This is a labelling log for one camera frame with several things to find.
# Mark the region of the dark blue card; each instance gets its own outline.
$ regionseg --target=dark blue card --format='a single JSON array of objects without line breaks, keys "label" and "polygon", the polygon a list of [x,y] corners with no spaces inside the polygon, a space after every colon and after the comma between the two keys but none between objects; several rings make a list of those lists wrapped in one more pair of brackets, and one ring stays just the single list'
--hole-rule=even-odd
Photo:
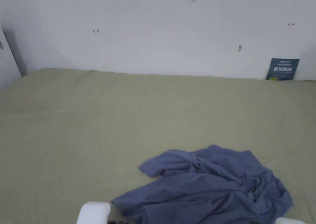
[{"label": "dark blue card", "polygon": [[299,59],[272,59],[266,79],[293,80],[299,61]]}]

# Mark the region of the green bedsheet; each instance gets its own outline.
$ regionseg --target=green bedsheet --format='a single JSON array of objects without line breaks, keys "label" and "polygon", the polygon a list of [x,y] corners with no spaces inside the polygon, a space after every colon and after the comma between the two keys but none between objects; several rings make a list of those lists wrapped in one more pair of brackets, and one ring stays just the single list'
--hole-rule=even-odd
[{"label": "green bedsheet", "polygon": [[[0,223],[76,223],[168,149],[250,149],[316,221],[316,83],[42,69],[0,91]],[[111,219],[121,219],[115,208]]]}]

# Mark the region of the handwritten mark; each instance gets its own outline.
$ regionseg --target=handwritten mark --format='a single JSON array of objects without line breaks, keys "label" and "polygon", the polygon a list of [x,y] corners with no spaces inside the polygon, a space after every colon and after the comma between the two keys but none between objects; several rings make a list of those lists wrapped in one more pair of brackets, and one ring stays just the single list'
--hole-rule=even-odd
[{"label": "handwritten mark", "polygon": [[100,31],[97,29],[97,30],[95,30],[95,29],[93,29],[93,32],[95,33],[95,32],[98,32],[99,34],[100,34]]}]

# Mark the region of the blue cloth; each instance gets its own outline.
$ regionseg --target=blue cloth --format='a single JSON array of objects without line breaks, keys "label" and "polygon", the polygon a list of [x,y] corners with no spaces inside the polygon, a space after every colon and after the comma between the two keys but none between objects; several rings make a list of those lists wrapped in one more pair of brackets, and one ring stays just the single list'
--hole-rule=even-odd
[{"label": "blue cloth", "polygon": [[216,145],[169,150],[140,170],[162,178],[112,201],[136,224],[271,224],[293,205],[282,182],[251,151]]}]

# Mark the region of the white door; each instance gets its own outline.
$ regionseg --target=white door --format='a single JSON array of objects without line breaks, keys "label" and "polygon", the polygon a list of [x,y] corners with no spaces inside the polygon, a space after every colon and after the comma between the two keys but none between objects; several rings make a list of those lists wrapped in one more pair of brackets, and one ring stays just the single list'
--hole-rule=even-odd
[{"label": "white door", "polygon": [[14,81],[21,78],[11,49],[0,28],[0,89],[9,87]]}]

